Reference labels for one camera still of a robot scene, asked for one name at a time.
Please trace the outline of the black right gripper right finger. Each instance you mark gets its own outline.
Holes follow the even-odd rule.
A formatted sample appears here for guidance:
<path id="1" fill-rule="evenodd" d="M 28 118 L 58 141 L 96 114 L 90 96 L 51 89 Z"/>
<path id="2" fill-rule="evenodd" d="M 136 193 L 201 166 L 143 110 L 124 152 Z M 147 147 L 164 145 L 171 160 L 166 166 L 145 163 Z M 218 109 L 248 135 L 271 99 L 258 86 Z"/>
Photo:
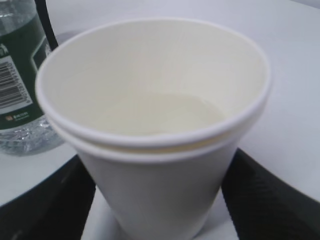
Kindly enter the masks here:
<path id="1" fill-rule="evenodd" d="M 318 240 L 320 203 L 237 150 L 222 194 L 240 240 Z"/>

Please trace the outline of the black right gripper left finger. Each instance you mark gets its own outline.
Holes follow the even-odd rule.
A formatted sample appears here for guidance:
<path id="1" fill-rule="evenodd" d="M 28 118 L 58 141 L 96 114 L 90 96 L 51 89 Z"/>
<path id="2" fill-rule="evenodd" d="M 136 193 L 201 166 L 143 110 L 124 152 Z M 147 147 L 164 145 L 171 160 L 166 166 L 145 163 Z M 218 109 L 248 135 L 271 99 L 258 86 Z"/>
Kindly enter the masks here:
<path id="1" fill-rule="evenodd" d="M 2 240 L 79 240 L 96 185 L 78 156 L 0 208 Z"/>

